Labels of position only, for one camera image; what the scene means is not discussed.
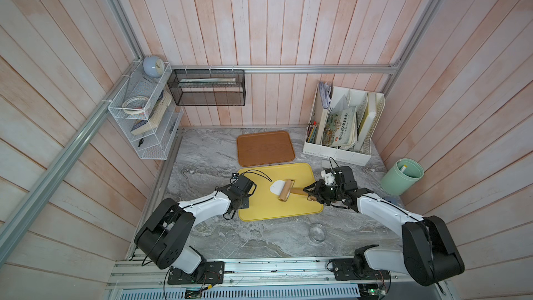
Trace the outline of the white dough piece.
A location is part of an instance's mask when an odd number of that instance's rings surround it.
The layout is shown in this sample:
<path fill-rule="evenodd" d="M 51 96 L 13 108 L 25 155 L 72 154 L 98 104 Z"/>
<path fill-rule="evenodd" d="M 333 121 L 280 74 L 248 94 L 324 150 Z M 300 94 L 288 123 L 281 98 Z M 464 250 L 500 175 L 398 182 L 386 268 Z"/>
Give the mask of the white dough piece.
<path fill-rule="evenodd" d="M 271 193 L 275 194 L 276 197 L 278 197 L 283 191 L 283 188 L 285 187 L 285 183 L 286 181 L 283 181 L 283 180 L 277 180 L 273 182 L 270 187 Z"/>

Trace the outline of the yellow plastic tray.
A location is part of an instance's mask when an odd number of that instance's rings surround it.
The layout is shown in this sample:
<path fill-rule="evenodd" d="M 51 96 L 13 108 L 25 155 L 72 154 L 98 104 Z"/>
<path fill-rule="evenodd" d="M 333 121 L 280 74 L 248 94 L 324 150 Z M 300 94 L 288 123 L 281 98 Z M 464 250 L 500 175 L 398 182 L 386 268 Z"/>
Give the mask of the yellow plastic tray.
<path fill-rule="evenodd" d="M 309 164 L 271 165 L 258 167 L 257 170 L 258 175 L 252 174 L 248 168 L 238 171 L 240 174 L 245 174 L 257 185 L 255 192 L 249 198 L 249 208 L 238 211 L 242 221 L 288 218 L 322 212 L 323 205 L 315 201 L 308 201 L 306 196 L 292 195 L 287 201 L 280 201 L 270 191 L 272 183 L 277 180 L 294 180 L 296 188 L 304 188 L 313 184 L 315 176 Z"/>

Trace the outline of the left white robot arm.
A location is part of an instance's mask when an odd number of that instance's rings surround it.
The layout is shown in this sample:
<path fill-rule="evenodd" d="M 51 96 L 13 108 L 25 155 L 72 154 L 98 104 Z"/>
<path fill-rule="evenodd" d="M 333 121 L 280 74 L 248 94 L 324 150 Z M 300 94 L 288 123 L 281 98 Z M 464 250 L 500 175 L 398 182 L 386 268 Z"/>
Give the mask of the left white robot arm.
<path fill-rule="evenodd" d="M 213 217 L 233 218 L 238 210 L 249 207 L 256 188 L 247 176 L 234 173 L 228 185 L 204 197 L 182 202 L 164 199 L 141 226 L 134 243 L 160 269 L 202 275 L 205 258 L 187 244 L 192 229 Z"/>

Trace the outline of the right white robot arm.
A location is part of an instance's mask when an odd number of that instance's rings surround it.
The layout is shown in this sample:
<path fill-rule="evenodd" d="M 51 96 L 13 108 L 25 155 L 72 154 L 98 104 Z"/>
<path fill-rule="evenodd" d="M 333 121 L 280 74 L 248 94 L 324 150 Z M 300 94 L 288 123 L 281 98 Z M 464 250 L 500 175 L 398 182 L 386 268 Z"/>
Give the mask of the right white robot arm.
<path fill-rule="evenodd" d="M 334 259 L 333 272 L 338 280 L 387 278 L 397 272 L 409 275 L 421 286 L 431 286 L 464 273 L 464 261 L 443 219 L 409 212 L 359 187 L 351 168 L 325 169 L 321 179 L 303 191 L 320 204 L 366 215 L 402 240 L 400 249 L 382 249 L 377 244 L 356 249 L 348 267 Z"/>

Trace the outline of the wooden dough roller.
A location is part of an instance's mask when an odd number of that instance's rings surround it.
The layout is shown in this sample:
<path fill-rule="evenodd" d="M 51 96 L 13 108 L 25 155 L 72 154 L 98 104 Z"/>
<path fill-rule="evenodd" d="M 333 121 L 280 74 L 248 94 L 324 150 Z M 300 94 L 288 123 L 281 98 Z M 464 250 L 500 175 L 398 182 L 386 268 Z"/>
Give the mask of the wooden dough roller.
<path fill-rule="evenodd" d="M 287 201 L 292 195 L 306 196 L 308 199 L 308 195 L 304 193 L 303 189 L 295 187 L 294 183 L 294 180 L 286 180 L 285 187 L 283 188 L 281 194 L 278 196 L 278 199 L 280 201 Z"/>

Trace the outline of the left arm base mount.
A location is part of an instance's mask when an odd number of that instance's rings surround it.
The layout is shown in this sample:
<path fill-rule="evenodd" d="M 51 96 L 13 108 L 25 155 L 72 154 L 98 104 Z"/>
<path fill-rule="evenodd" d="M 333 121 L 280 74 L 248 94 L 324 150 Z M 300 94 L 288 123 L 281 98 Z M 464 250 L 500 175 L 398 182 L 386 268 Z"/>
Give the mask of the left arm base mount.
<path fill-rule="evenodd" d="M 171 286 L 206 284 L 216 285 L 223 283 L 225 262 L 207 261 L 204 257 L 199 266 L 190 274 L 177 267 L 171 267 L 167 283 Z"/>

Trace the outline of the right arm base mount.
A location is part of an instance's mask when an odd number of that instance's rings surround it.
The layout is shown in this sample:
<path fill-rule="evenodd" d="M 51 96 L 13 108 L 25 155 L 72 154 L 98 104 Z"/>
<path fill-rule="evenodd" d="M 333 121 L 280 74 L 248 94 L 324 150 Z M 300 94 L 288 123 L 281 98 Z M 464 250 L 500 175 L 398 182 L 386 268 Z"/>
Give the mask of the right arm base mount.
<path fill-rule="evenodd" d="M 370 268 L 364 253 L 368 249 L 377 247 L 377 244 L 361 247 L 354 251 L 353 258 L 335 258 L 329 261 L 326 269 L 335 275 L 336 281 L 354 280 L 385 280 L 391 277 L 387 270 L 376 270 Z"/>

